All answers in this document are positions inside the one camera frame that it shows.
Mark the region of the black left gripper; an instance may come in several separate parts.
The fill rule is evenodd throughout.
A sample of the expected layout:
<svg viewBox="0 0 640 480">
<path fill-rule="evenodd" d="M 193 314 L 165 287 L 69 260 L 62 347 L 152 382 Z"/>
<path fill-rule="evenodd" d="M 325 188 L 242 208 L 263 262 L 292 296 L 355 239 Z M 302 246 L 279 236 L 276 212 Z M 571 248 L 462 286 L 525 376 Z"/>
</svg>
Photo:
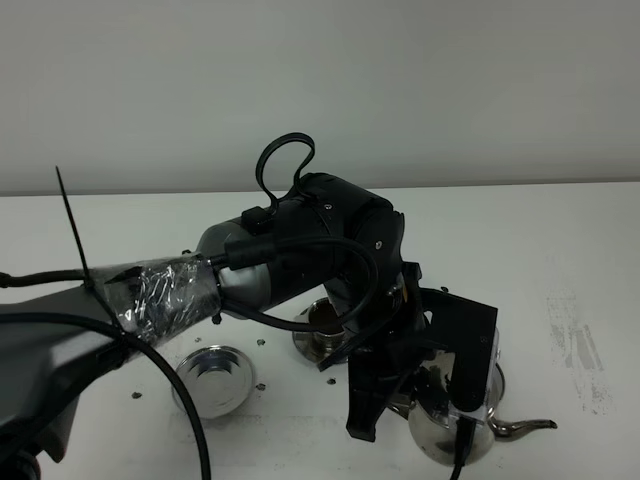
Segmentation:
<svg viewBox="0 0 640 480">
<path fill-rule="evenodd" d="M 467 305 L 483 304 L 422 288 L 420 278 L 418 264 L 404 263 L 404 288 L 392 297 L 399 301 L 398 307 L 391 312 L 380 310 L 371 314 L 365 328 L 318 365 L 324 370 L 339 360 L 347 360 L 346 429 L 355 439 L 367 442 L 376 439 L 378 419 L 422 362 L 438 350 L 455 355 L 448 340 L 456 312 Z"/>
</svg>

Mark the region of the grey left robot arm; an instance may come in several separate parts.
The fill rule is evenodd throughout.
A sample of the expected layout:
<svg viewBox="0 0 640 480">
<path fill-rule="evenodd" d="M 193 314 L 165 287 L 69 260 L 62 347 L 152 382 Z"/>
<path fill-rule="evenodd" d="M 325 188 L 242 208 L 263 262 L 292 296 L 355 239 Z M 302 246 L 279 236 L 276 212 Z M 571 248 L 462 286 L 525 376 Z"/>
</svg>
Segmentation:
<svg viewBox="0 0 640 480">
<path fill-rule="evenodd" d="M 64 457 L 79 395 L 137 354 L 171 382 L 189 417 L 196 407 L 157 346 L 222 314 L 277 329 L 305 325 L 271 308 L 323 286 L 346 343 L 321 361 L 348 364 L 347 430 L 373 441 L 394 395 L 417 384 L 439 351 L 454 357 L 448 393 L 454 463 L 463 466 L 485 421 L 495 365 L 494 307 L 420 286 L 403 260 L 404 216 L 367 190 L 328 174 L 207 229 L 194 251 L 173 258 L 78 270 L 3 274 L 5 288 L 69 282 L 70 288 L 1 308 L 1 466 L 37 455 Z"/>
</svg>

